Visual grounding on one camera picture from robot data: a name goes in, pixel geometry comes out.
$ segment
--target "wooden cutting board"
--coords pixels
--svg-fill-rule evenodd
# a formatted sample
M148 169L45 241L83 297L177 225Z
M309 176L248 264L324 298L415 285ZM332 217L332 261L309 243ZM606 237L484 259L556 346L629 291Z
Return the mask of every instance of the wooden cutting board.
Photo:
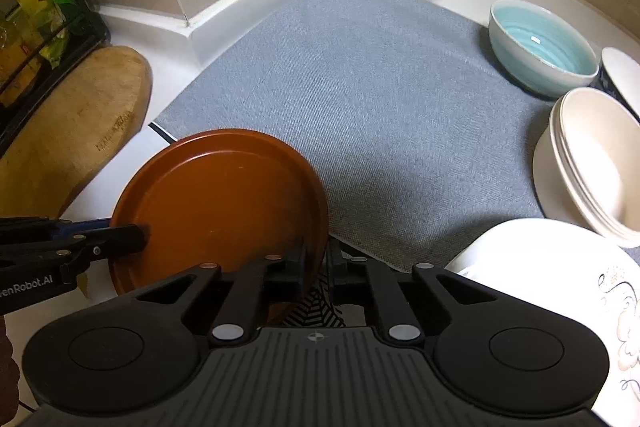
M145 58L94 51L63 80L0 158L0 217L60 217L140 130L151 94Z

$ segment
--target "blue and white bowl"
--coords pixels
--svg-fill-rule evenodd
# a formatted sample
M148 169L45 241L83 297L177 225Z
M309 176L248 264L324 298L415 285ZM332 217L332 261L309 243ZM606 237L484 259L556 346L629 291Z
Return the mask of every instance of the blue and white bowl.
M491 6L489 38L498 60L533 92L559 98L596 78L598 57L575 28L549 10L521 0Z
M640 64L616 48L604 48L598 83L640 121Z

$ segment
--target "stacked bowls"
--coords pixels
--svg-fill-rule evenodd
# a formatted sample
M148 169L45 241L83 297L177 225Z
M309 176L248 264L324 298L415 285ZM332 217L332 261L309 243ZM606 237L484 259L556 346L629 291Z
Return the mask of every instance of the stacked bowls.
M581 87L556 102L533 178L546 217L640 246L640 124L606 93Z

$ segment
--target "blue bowl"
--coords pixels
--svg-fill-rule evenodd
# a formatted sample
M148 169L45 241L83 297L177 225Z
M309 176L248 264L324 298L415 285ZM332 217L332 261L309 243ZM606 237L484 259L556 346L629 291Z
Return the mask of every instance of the blue bowl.
M544 96L559 98L588 86L598 74L598 58L587 40L565 20L526 1L496 1L489 38L507 71Z

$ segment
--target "white bowl with floral pattern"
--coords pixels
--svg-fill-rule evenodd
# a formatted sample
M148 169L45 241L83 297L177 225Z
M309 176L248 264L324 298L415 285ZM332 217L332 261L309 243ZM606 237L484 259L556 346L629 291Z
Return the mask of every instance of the white bowl with floral pattern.
M515 219L482 234L447 265L572 318L609 353L593 411L614 427L640 425L640 267L612 241L552 219Z

